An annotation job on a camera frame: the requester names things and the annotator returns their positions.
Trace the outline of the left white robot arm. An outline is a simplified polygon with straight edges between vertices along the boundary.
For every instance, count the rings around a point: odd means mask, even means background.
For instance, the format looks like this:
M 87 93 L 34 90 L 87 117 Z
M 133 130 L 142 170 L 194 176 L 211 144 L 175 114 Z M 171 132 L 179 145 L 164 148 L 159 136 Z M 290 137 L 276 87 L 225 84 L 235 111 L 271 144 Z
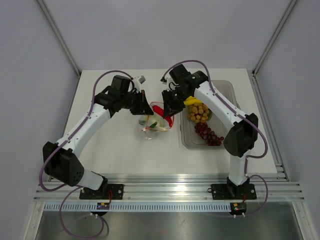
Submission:
M 94 134 L 115 113 L 128 109 L 132 115 L 152 115 L 153 111 L 142 89 L 144 76 L 123 76 L 116 71 L 110 85 L 92 94 L 88 111 L 80 121 L 55 143 L 47 142 L 43 148 L 41 174 L 47 174 L 64 186 L 89 189 L 97 199 L 108 194 L 108 179 L 84 168 L 80 155 Z

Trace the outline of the white cauliflower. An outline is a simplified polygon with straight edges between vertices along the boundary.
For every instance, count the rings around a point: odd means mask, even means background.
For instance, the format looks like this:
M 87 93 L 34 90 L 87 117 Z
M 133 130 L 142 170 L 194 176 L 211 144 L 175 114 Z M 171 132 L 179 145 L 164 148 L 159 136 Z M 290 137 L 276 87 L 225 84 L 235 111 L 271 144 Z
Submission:
M 157 113 L 141 116 L 138 120 L 138 125 L 143 132 L 148 134 L 165 133 L 170 129 L 168 121 Z

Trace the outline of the yellow banana bunch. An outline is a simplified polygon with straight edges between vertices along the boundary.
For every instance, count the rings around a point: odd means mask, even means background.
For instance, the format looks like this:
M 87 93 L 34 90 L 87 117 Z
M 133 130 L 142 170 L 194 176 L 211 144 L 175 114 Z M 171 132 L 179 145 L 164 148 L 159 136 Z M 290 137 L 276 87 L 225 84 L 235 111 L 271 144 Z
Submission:
M 193 96 L 190 96 L 188 97 L 185 101 L 184 101 L 184 104 L 186 106 L 190 106 L 190 105 L 194 105 L 194 104 L 202 104 L 203 102 L 200 101 L 199 99 L 193 97 Z

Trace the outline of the clear zip top bag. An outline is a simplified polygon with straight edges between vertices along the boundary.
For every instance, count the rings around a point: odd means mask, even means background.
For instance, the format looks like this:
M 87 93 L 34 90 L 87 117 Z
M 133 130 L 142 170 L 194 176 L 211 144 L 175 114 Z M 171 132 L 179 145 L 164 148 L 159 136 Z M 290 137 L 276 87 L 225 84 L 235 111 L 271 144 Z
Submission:
M 153 115 L 142 115 L 138 119 L 136 134 L 141 140 L 153 140 L 167 133 L 175 123 L 174 116 L 164 115 L 164 103 L 153 101 L 149 104 Z

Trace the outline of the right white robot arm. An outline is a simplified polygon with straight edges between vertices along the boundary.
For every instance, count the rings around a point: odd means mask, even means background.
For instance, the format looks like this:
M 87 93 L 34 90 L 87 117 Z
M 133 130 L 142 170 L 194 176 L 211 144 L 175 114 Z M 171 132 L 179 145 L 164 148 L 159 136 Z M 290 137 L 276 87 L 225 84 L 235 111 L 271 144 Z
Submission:
M 212 83 L 207 69 L 191 73 L 180 62 L 165 73 L 171 77 L 167 84 L 174 83 L 175 88 L 161 93 L 164 118 L 180 113 L 185 108 L 184 101 L 192 96 L 204 103 L 227 129 L 223 145 L 230 155 L 229 174 L 226 183 L 211 187 L 213 199 L 249 199 L 254 186 L 245 173 L 246 157 L 258 139 L 258 117 L 246 114 L 224 97 Z

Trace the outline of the red chili pepper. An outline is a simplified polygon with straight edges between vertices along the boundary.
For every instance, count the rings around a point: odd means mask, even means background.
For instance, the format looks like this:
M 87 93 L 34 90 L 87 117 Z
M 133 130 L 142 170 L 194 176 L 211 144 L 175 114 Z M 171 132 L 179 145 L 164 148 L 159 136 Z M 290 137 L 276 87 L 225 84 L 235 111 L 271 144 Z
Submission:
M 164 109 L 162 107 L 158 106 L 158 105 L 153 105 L 152 106 L 152 110 L 156 114 L 161 116 L 162 118 L 165 116 L 164 115 Z M 164 119 L 167 121 L 167 123 L 169 125 L 169 128 L 171 129 L 173 127 L 173 125 L 174 125 L 175 117 L 174 116 L 166 116 Z

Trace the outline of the green chili pepper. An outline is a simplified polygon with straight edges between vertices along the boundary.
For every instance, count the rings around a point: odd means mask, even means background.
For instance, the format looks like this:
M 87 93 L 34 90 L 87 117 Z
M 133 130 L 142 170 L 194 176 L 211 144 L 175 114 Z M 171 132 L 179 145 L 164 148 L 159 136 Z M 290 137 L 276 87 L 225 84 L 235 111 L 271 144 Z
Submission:
M 157 121 L 155 121 L 155 122 L 154 122 L 154 123 L 152 123 L 149 127 L 153 129 L 153 128 L 155 128 L 155 127 L 157 126 L 157 124 L 158 124 L 158 122 L 157 122 Z

